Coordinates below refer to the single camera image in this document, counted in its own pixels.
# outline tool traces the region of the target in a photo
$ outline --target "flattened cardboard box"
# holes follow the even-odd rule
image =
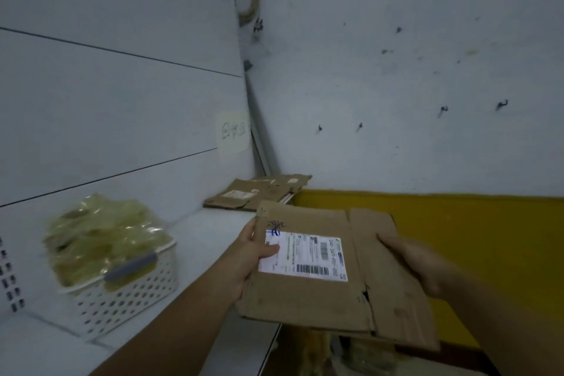
[[[237,303],[246,318],[338,331],[438,350],[419,281],[377,239],[391,215],[304,209],[262,201],[254,240],[280,244],[261,259]]]
[[[297,193],[310,178],[303,174],[281,174],[252,180],[236,179],[228,188],[206,199],[204,207],[257,211],[263,199],[278,202],[289,193]]]

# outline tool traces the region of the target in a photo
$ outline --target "plastic bag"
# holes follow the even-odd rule
[[[164,224],[141,202],[93,194],[53,221],[43,244],[59,283],[71,287],[172,240]]]

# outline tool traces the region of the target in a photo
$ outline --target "small label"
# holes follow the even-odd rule
[[[258,193],[256,192],[242,192],[240,190],[230,190],[227,193],[224,193],[222,196],[226,198],[235,198],[235,199],[250,199]]]
[[[328,281],[348,280],[340,238],[271,229],[266,231],[264,242],[280,245],[280,251],[260,259],[259,272]]]

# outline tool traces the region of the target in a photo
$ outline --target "right hand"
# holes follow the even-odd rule
[[[412,239],[384,234],[378,234],[378,239],[415,271],[427,296],[445,299],[446,289],[460,272],[453,262]]]

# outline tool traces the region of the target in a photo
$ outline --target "handwritten note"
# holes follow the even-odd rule
[[[215,117],[215,140],[221,158],[242,152],[249,147],[249,112],[219,113]]]

